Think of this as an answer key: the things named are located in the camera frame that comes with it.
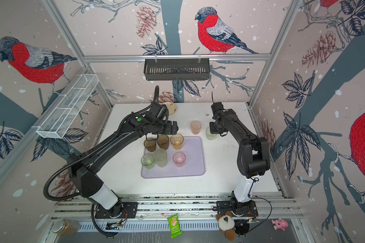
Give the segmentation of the pale green textured cup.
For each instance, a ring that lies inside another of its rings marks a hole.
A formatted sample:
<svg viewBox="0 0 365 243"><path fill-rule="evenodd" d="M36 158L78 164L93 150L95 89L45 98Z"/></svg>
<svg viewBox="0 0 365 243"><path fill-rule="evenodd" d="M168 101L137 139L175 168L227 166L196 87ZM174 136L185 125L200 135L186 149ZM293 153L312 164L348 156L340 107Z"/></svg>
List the pale green textured cup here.
<svg viewBox="0 0 365 243"><path fill-rule="evenodd" d="M206 137L208 140L214 140L217 137L217 134L212 134L210 131L210 127L207 127L206 129Z"/></svg>

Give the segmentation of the dark olive cup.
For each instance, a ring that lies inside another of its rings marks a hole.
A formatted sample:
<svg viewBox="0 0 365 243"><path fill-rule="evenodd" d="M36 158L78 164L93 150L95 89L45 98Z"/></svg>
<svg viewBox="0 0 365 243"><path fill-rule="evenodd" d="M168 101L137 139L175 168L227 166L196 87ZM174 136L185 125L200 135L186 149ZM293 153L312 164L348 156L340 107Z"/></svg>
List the dark olive cup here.
<svg viewBox="0 0 365 243"><path fill-rule="evenodd" d="M159 135L157 144L161 149L168 150L169 148L169 137L167 135Z"/></svg>

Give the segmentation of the yellow amber cup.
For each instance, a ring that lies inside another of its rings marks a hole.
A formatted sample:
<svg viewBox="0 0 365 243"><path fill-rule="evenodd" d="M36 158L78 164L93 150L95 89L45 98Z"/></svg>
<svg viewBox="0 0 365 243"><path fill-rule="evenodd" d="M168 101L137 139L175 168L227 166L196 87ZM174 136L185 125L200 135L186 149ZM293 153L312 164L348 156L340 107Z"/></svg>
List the yellow amber cup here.
<svg viewBox="0 0 365 243"><path fill-rule="evenodd" d="M172 135L170 138L170 143L175 150L181 150L183 147L184 137L181 134Z"/></svg>

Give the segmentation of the salmon textured cup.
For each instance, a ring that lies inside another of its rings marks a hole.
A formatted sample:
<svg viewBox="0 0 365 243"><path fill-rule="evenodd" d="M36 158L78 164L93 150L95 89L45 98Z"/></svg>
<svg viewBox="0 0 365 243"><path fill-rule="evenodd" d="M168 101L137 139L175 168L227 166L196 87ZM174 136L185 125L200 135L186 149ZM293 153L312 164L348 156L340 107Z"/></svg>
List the salmon textured cup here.
<svg viewBox="0 0 365 243"><path fill-rule="evenodd" d="M198 135L201 131L202 125L199 121L193 121L193 122L191 122L190 128L191 128L192 134Z"/></svg>

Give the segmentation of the small brown textured cup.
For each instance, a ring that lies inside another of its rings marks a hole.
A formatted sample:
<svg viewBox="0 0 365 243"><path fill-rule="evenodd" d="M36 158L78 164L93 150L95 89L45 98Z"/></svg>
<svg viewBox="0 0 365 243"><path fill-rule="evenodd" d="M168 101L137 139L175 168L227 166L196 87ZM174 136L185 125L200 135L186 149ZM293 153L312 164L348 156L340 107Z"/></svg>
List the small brown textured cup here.
<svg viewBox="0 0 365 243"><path fill-rule="evenodd" d="M154 138L147 138L144 141L144 147L149 152L154 152L157 148L156 145L157 145L157 142L156 142L156 139L154 139Z"/></svg>

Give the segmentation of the tall pale green cup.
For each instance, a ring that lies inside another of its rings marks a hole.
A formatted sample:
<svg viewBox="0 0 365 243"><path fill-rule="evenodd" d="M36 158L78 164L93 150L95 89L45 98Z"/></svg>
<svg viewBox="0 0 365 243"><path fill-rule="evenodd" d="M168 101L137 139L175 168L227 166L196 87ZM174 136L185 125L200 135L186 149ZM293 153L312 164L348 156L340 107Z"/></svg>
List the tall pale green cup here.
<svg viewBox="0 0 365 243"><path fill-rule="evenodd" d="M166 167L168 160L167 160L167 152L166 150L160 148L153 153L154 162L160 167Z"/></svg>

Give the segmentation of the pink clear cup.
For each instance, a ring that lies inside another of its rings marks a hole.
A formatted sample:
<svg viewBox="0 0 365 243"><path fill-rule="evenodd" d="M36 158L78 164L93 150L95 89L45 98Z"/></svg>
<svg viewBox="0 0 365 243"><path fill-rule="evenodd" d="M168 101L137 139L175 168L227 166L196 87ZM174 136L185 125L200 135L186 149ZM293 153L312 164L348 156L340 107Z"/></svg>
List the pink clear cup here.
<svg viewBox="0 0 365 243"><path fill-rule="evenodd" d="M176 152L173 155L173 162L174 164L181 168L185 165L185 161L186 161L186 155L183 152Z"/></svg>

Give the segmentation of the small green ribbed cup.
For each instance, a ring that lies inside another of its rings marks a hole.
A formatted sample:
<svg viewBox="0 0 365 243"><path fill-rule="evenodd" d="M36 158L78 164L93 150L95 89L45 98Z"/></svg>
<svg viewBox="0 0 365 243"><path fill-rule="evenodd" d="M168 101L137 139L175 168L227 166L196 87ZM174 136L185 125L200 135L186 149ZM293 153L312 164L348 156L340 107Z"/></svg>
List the small green ribbed cup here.
<svg viewBox="0 0 365 243"><path fill-rule="evenodd" d="M145 154L142 158L141 158L141 164L143 165L143 167L145 169L152 169L155 166L155 160L152 154Z"/></svg>

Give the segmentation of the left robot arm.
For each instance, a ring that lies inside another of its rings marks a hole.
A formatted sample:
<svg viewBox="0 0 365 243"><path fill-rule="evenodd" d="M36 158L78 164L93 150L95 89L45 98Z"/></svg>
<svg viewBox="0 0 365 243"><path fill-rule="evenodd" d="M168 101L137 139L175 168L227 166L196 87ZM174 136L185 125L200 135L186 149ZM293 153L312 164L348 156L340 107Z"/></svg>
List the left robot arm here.
<svg viewBox="0 0 365 243"><path fill-rule="evenodd" d="M70 156L68 164L77 164L68 168L69 176L80 195L109 211L111 218L117 218L122 211L121 200L97 173L118 152L143 136L175 135L178 131L177 122L169 121L168 117L166 105L153 102L145 109L124 117L117 131L99 145L78 157Z"/></svg>

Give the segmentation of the lilac plastic tray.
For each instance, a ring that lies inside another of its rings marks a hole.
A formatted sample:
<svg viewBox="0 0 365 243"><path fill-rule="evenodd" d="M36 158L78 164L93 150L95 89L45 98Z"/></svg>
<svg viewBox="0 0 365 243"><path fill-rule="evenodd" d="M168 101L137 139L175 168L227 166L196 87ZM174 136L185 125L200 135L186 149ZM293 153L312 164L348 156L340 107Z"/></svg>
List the lilac plastic tray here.
<svg viewBox="0 0 365 243"><path fill-rule="evenodd" d="M167 164L165 167L155 165L151 169L142 166L142 177L151 178L171 178L184 176L201 176L205 173L205 161L202 146L202 139L199 136L187 136L184 138L182 149L179 150L186 156L182 166L178 166L173 161L173 156L177 150L169 145L166 150Z"/></svg>

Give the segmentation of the cream patterned saucer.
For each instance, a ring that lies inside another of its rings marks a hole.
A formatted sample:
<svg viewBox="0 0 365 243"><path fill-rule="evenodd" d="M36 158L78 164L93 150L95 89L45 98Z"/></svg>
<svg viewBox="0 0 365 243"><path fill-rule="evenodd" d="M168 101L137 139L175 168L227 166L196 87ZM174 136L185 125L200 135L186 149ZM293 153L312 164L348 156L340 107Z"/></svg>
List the cream patterned saucer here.
<svg viewBox="0 0 365 243"><path fill-rule="evenodd" d="M172 102L165 102L164 103L167 108L168 108L168 111L169 111L169 115L173 115L174 113L176 113L177 111L177 105L176 103L172 103Z"/></svg>

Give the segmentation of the green snack packet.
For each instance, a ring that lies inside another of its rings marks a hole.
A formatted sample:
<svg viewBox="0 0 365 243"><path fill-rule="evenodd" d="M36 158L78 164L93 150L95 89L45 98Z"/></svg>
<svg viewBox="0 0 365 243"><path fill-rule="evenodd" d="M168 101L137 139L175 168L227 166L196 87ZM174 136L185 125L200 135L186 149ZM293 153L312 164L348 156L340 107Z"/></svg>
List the green snack packet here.
<svg viewBox="0 0 365 243"><path fill-rule="evenodd" d="M180 229L178 214L175 214L168 218L169 229L171 232L171 238L174 239L182 234Z"/></svg>

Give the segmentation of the pink plush toy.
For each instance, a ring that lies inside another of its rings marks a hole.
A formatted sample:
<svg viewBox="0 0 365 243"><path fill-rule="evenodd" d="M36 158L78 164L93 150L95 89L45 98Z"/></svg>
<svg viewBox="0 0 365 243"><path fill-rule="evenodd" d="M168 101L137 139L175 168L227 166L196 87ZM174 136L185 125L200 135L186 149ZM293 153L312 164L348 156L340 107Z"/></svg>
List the pink plush toy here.
<svg viewBox="0 0 365 243"><path fill-rule="evenodd" d="M281 218L279 218L277 220L272 220L271 222L272 222L273 228L275 230L285 231L288 228L288 226L289 226L289 224L285 220L283 220Z"/></svg>

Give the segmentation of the glass jar with lid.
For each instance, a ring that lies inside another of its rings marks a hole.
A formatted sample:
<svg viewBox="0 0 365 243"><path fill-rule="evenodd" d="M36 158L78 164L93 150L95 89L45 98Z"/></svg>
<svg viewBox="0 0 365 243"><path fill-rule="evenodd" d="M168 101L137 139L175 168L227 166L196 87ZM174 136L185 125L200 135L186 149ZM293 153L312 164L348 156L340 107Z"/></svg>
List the glass jar with lid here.
<svg viewBox="0 0 365 243"><path fill-rule="evenodd" d="M72 237L80 229L80 223L72 219L62 219L56 221L52 226L52 232L59 237Z"/></svg>

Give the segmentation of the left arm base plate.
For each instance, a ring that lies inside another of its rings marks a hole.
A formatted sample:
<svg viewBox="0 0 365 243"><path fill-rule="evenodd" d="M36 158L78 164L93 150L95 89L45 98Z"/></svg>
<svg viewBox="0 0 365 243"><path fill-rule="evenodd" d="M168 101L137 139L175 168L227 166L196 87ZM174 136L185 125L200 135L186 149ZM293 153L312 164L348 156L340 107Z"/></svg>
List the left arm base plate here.
<svg viewBox="0 0 365 243"><path fill-rule="evenodd" d="M133 219L136 217L137 202L118 201L112 208L106 210L102 206L94 209L96 219Z"/></svg>

